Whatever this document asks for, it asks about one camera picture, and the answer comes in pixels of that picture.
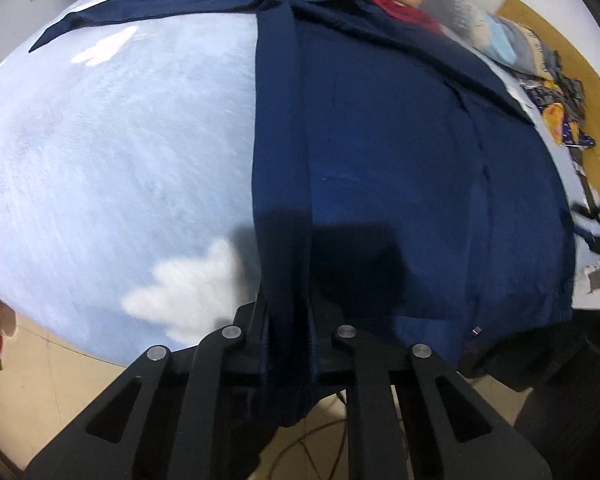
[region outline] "metal screw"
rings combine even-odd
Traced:
[[[164,346],[152,346],[146,351],[146,356],[151,361],[159,361],[167,355],[167,349]]]
[[[431,348],[427,345],[423,345],[419,343],[417,345],[413,345],[413,349],[411,349],[413,355],[420,359],[426,359],[427,357],[431,357]]]
[[[242,330],[239,326],[229,325],[222,329],[222,336],[227,339],[237,339],[240,334],[242,334]]]
[[[356,335],[356,329],[351,325],[340,325],[336,333],[343,339],[351,339]]]

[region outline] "beige floor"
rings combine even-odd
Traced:
[[[2,363],[0,448],[21,468],[124,369],[80,352],[23,317],[18,318],[14,336],[5,342]],[[511,423],[526,398],[491,378],[478,381],[475,388]],[[298,444],[278,461],[272,480],[328,478],[342,437],[339,421],[344,413],[337,398],[323,399],[305,420],[278,432],[251,480],[267,480],[276,457],[296,440]],[[301,438],[329,423],[333,424]],[[346,478],[346,461],[345,450],[334,480]]]

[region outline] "white patch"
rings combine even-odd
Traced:
[[[71,62],[84,63],[86,61],[85,64],[87,66],[96,66],[104,63],[120,51],[122,46],[136,33],[136,30],[138,30],[138,26],[131,25],[120,32],[111,34],[87,50],[83,50],[80,54],[73,56]]]
[[[248,303],[244,268],[235,248],[224,239],[209,246],[206,258],[175,258],[154,268],[156,285],[136,288],[122,308],[138,319],[166,327],[168,337],[186,344],[229,324]]]

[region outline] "yellow wooden panel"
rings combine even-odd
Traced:
[[[600,193],[600,76],[560,32],[520,0],[507,0],[498,15],[533,30],[550,49],[560,53],[564,74],[584,84],[587,115],[584,131],[597,143],[595,148],[585,151],[584,167],[591,185]]]

